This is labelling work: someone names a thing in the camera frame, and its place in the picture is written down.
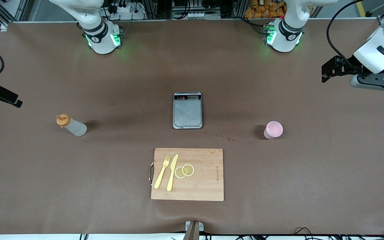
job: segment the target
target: lemon slice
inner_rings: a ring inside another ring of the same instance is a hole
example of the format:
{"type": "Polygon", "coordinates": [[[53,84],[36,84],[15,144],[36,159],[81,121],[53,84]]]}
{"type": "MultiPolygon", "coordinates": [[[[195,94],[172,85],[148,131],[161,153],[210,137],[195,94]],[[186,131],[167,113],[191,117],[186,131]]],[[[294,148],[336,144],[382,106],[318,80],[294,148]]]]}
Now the lemon slice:
{"type": "Polygon", "coordinates": [[[185,164],[182,167],[182,172],[186,177],[190,177],[195,172],[195,168],[190,164],[185,164]]]}
{"type": "Polygon", "coordinates": [[[182,168],[183,166],[180,166],[180,167],[176,167],[176,169],[174,170],[174,175],[176,175],[178,179],[183,179],[185,177],[185,175],[182,172],[182,168]]]}

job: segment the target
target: metal handle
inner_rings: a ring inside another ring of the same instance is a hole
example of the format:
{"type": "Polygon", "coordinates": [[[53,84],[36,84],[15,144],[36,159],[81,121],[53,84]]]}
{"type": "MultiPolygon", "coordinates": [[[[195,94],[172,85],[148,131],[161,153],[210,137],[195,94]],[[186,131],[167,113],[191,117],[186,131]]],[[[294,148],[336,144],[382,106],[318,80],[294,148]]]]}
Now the metal handle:
{"type": "Polygon", "coordinates": [[[151,163],[151,165],[149,166],[149,176],[148,176],[148,178],[149,178],[149,182],[151,182],[151,186],[152,186],[151,170],[152,170],[152,167],[154,166],[154,162],[155,162],[155,160],[152,160],[152,163],[151,163]]]}

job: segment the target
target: orange bottle cap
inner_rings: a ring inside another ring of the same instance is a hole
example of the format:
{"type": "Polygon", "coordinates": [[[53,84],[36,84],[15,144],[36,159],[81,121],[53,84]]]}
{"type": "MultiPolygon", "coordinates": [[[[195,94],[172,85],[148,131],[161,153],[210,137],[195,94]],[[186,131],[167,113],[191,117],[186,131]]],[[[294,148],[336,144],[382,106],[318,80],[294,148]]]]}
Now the orange bottle cap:
{"type": "Polygon", "coordinates": [[[66,127],[70,123],[70,117],[66,114],[60,114],[56,116],[57,118],[57,124],[60,125],[60,127],[66,127]]]}

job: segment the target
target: green led light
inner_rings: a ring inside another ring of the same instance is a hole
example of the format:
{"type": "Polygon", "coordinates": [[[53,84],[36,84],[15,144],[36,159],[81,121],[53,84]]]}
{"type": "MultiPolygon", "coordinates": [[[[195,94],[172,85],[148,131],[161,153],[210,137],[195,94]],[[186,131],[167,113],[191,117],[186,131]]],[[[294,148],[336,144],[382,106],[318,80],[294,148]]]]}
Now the green led light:
{"type": "Polygon", "coordinates": [[[300,43],[300,37],[302,36],[302,33],[300,33],[300,35],[297,37],[297,42],[296,42],[296,45],[300,43]]]}
{"type": "Polygon", "coordinates": [[[274,30],[269,36],[268,36],[268,44],[272,44],[273,40],[276,37],[276,31],[274,30]]]}
{"type": "Polygon", "coordinates": [[[88,39],[88,36],[85,35],[85,38],[87,39],[88,45],[91,47],[91,43],[90,43],[90,40],[88,39]]]}
{"type": "Polygon", "coordinates": [[[117,36],[117,35],[113,35],[113,34],[111,34],[111,39],[112,39],[112,41],[113,41],[113,44],[115,45],[115,46],[118,46],[119,45],[119,37],[117,36]]]}

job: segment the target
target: wooden cutting board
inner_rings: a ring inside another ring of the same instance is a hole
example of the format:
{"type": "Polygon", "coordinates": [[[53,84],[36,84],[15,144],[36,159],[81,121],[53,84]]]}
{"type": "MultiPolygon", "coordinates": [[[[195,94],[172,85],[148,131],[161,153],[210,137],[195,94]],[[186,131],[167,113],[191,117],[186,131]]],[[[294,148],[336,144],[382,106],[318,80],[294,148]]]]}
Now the wooden cutting board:
{"type": "Polygon", "coordinates": [[[166,156],[170,156],[170,164],[164,172],[161,186],[155,189],[152,185],[151,199],[192,200],[192,201],[223,201],[223,149],[199,148],[155,148],[154,178],[158,178],[166,156]],[[171,162],[178,154],[176,167],[191,164],[195,173],[182,179],[174,176],[173,189],[167,191],[170,178],[171,162]]]}

